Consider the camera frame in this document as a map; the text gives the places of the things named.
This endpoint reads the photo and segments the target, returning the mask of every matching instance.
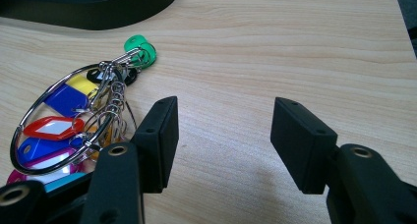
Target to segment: red key tag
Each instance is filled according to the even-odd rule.
[[[82,131],[84,121],[58,116],[38,119],[24,129],[24,134],[31,138],[46,140],[64,140]]]

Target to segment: keychain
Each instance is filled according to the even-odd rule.
[[[13,135],[16,170],[8,183],[37,179],[47,184],[80,172],[85,160],[96,160],[104,147],[126,140],[128,128],[137,128],[126,86],[154,63],[156,51],[141,35],[129,38],[124,48],[126,53],[111,61],[70,73],[31,106]],[[56,114],[33,119],[44,107]]]

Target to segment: metal key ring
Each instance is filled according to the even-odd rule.
[[[115,83],[123,84],[123,82],[124,82],[123,76],[127,75],[127,73],[125,71],[127,71],[128,68],[127,67],[122,67],[123,70],[122,70],[122,73],[121,73],[117,69],[117,67],[120,68],[121,64],[123,64],[124,66],[128,66],[131,63],[132,58],[135,58],[136,56],[138,56],[141,51],[143,51],[143,49],[140,48],[140,47],[134,48],[134,49],[126,52],[126,54],[124,54],[122,56],[119,56],[119,57],[117,57],[116,59],[114,59],[110,62],[101,62],[100,64],[93,64],[93,65],[88,65],[88,66],[82,67],[82,68],[70,73],[69,75],[65,76],[63,79],[61,79],[57,83],[53,84],[52,86],[50,86],[39,97],[39,99],[30,107],[30,109],[28,110],[28,112],[25,114],[22,121],[20,122],[19,126],[16,128],[15,133],[13,134],[13,138],[12,138],[11,146],[10,146],[10,158],[11,158],[12,164],[15,167],[15,169],[22,174],[26,174],[26,175],[30,175],[30,176],[39,176],[39,175],[46,175],[46,174],[55,172],[55,171],[65,167],[65,166],[75,162],[75,161],[80,162],[80,158],[83,158],[83,156],[89,150],[91,150],[92,147],[96,147],[95,143],[97,142],[97,140],[107,131],[109,126],[112,124],[114,118],[116,116],[118,117],[118,115],[116,113],[106,113],[104,119],[102,120],[102,123],[100,124],[100,127],[97,128],[97,130],[92,134],[92,136],[89,139],[87,139],[86,141],[83,141],[82,146],[77,151],[75,151],[73,154],[70,154],[68,157],[66,157],[65,159],[63,159],[60,162],[57,162],[54,165],[51,165],[51,166],[48,166],[48,167],[45,167],[45,168],[40,168],[40,169],[31,169],[31,168],[25,167],[24,165],[22,165],[19,162],[19,159],[18,159],[18,148],[19,148],[18,145],[19,145],[19,142],[20,142],[20,138],[23,135],[24,128],[27,125],[27,122],[30,120],[30,116],[32,116],[32,114],[35,112],[35,110],[44,102],[44,100],[49,95],[51,95],[53,92],[55,92],[55,90],[57,90],[60,86],[65,84],[72,77],[74,77],[74,76],[76,76],[80,73],[83,73],[85,71],[90,71],[90,70],[100,69],[100,68],[102,70],[102,68],[104,68],[104,67],[105,68],[112,68],[111,69],[111,74],[115,78]],[[126,101],[126,106],[129,109],[129,113],[132,116],[135,127],[137,127],[135,119],[132,115],[132,111],[131,111],[127,101]]]

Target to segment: green key tag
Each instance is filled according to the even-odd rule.
[[[130,37],[126,40],[124,45],[126,52],[138,47],[141,47],[145,51],[141,51],[138,56],[132,58],[132,62],[134,66],[140,66],[142,69],[145,69],[155,62],[156,50],[142,35],[134,35]]]

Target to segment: wooden table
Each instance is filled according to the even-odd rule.
[[[396,0],[175,0],[124,28],[0,19],[0,30],[2,184],[33,101],[139,33],[158,59],[128,89],[137,120],[160,98],[179,100],[169,186],[145,195],[148,223],[329,223],[327,193],[302,195],[269,141],[276,96],[417,185],[417,64]]]

